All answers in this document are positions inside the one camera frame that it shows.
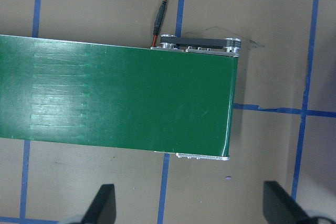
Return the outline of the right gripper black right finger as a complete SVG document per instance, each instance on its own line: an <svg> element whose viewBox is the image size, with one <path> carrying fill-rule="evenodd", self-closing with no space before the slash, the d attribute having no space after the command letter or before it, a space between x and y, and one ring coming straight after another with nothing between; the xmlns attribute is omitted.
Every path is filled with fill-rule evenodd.
<svg viewBox="0 0 336 224"><path fill-rule="evenodd" d="M267 223L315 223L276 181L264 182L262 203Z"/></svg>

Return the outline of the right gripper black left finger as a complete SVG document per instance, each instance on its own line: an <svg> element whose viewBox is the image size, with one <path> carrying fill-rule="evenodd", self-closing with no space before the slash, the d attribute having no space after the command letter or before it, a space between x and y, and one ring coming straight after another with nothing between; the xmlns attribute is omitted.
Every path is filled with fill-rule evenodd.
<svg viewBox="0 0 336 224"><path fill-rule="evenodd" d="M116 218L114 184L104 184L98 190L81 223L115 223Z"/></svg>

